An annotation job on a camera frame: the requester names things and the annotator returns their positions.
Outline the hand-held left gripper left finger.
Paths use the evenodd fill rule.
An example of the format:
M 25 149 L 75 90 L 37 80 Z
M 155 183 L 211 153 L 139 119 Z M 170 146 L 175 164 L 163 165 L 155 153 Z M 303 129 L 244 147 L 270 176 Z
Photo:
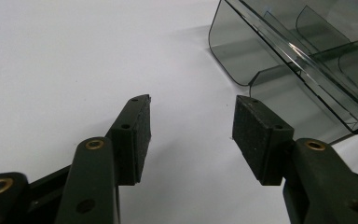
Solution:
M 119 188 L 139 183 L 145 165 L 150 103 L 131 98 L 104 137 L 77 146 L 55 224 L 120 224 Z

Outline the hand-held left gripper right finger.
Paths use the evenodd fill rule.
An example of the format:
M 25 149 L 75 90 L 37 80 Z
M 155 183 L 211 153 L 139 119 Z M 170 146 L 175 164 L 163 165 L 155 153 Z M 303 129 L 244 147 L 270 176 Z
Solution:
M 262 102 L 236 97 L 232 138 L 263 186 L 283 186 L 291 224 L 358 224 L 358 174 L 323 141 L 294 128 Z

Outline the smoky clear compartment box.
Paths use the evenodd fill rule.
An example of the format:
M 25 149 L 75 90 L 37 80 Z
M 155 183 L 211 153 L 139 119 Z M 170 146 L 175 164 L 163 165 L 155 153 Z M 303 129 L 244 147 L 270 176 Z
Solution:
M 297 138 L 358 134 L 358 0 L 220 0 L 209 46 Z

